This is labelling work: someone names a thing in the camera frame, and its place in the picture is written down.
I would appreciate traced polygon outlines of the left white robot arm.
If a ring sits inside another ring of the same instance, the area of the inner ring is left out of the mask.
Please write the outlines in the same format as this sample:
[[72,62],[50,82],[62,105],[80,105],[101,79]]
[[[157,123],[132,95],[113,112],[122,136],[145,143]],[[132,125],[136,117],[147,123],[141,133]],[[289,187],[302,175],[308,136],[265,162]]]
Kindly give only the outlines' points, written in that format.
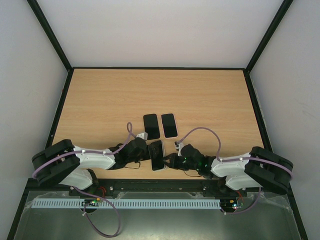
[[94,182],[92,169],[118,170],[149,158],[148,145],[141,137],[102,150],[81,148],[64,139],[32,157],[32,178],[41,187],[60,184],[85,190]]

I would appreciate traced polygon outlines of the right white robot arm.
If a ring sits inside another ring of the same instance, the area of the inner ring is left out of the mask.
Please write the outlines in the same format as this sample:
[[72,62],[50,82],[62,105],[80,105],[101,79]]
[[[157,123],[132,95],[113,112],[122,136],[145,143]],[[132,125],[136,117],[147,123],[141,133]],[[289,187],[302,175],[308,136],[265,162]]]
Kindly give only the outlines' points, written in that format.
[[288,159],[259,146],[242,155],[216,157],[203,155],[188,144],[177,153],[163,157],[162,161],[171,169],[195,170],[208,180],[213,177],[224,179],[218,183],[218,191],[224,196],[244,188],[265,188],[286,195],[294,167]]

